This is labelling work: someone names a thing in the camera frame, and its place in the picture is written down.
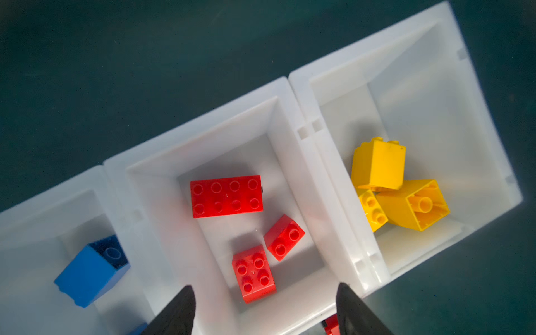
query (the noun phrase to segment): yellow brick with hollow underside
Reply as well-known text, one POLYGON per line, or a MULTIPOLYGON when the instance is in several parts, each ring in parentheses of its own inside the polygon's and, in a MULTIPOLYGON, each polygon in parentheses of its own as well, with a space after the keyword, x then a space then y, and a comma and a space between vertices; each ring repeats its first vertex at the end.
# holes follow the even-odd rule
POLYGON ((371 190, 355 189, 359 196, 359 201, 363 206, 367 220, 369 221, 372 231, 377 231, 381 226, 387 223, 387 216, 379 205, 374 193, 371 190))
POLYGON ((423 231, 450 213, 434 179, 404 180, 395 191, 376 194, 390 224, 423 231))
POLYGON ((357 189, 398 190, 404 179, 406 147, 375 137, 354 151, 351 179, 357 189))

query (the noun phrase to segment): storage bin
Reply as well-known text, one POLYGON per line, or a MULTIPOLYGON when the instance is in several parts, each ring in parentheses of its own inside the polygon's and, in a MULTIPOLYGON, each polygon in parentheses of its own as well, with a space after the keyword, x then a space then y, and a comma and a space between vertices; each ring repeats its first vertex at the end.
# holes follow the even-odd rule
POLYGON ((0 333, 125 335, 154 317, 131 271, 87 308, 54 280, 87 243, 113 235, 117 198, 96 166, 0 213, 0 333))
POLYGON ((349 173, 373 137, 406 146, 405 179, 437 179, 451 213, 374 234, 394 279, 522 201, 447 2, 293 71, 289 80, 347 220, 368 227, 349 173))
POLYGON ((304 125, 280 78, 105 161, 128 222, 114 228, 155 314, 192 285, 195 334, 297 333, 334 312, 340 281, 380 285, 379 252, 362 252, 304 125), (193 218, 190 181, 249 175, 263 212, 193 218), (283 214, 306 234, 281 262, 266 253, 277 293, 246 305, 233 255, 283 214))

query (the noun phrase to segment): white container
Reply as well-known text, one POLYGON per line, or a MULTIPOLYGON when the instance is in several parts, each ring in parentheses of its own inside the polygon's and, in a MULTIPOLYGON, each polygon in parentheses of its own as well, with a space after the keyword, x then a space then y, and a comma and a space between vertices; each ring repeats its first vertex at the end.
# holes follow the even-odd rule
MULTIPOLYGON (((450 215, 424 232, 385 225, 375 233, 392 279, 522 201, 447 2, 289 79, 353 226, 368 227, 349 178, 361 143, 398 140, 407 148, 405 179, 437 179, 450 215)), ((363 245, 376 252, 375 243, 363 245)))
POLYGON ((362 252, 304 125, 280 78, 105 162, 125 209, 114 228, 155 314, 192 285, 194 334, 298 333, 335 311, 340 281, 381 284, 379 252, 362 252), (192 217, 190 181, 245 175, 261 176, 263 212, 192 217), (246 305, 233 254, 264 244, 282 214, 306 235, 282 262, 266 252, 277 293, 246 305))
POLYGON ((125 335, 152 313, 132 271, 87 308, 54 284, 81 249, 114 233, 117 199, 96 166, 0 213, 0 333, 125 335))

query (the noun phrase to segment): lego brick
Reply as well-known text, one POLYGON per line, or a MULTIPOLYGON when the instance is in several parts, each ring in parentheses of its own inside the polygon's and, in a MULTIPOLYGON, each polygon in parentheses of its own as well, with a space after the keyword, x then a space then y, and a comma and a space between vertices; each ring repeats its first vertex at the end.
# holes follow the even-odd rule
POLYGON ((376 195, 389 223, 423 231, 450 213, 437 181, 405 180, 399 190, 376 195))
POLYGON ((355 189, 359 196, 359 201, 363 206, 367 220, 369 221, 372 231, 377 231, 381 226, 387 223, 387 216, 379 205, 376 196, 371 190, 355 189))
POLYGON ((326 335, 340 335, 339 320, 337 319, 337 314, 334 314, 324 320, 324 323, 324 330, 326 332, 326 335))
POLYGON ((147 324, 143 323, 136 327, 133 331, 129 333, 129 335, 141 335, 141 333, 147 328, 147 324))
POLYGON ((263 210, 260 176, 192 181, 190 191, 194 218, 263 210))
POLYGON ((234 255, 233 269, 245 303, 277 292, 262 244, 234 255))
POLYGON ((86 245, 54 280, 75 304, 86 308, 123 277, 130 264, 115 235, 86 245))
POLYGON ((354 151, 351 179, 355 188, 398 190, 404 179, 406 147, 375 137, 354 151))
POLYGON ((286 214, 264 235, 268 251, 281 261, 305 235, 300 226, 286 214))

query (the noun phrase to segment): dark background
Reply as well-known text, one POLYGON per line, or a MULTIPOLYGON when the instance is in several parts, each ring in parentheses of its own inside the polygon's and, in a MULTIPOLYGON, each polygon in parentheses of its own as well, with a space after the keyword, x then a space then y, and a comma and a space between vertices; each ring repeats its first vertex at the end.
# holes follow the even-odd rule
MULTIPOLYGON (((435 3, 0 0, 0 211, 435 3)), ((536 3, 451 5, 524 202, 366 302, 395 334, 535 334, 536 3)))

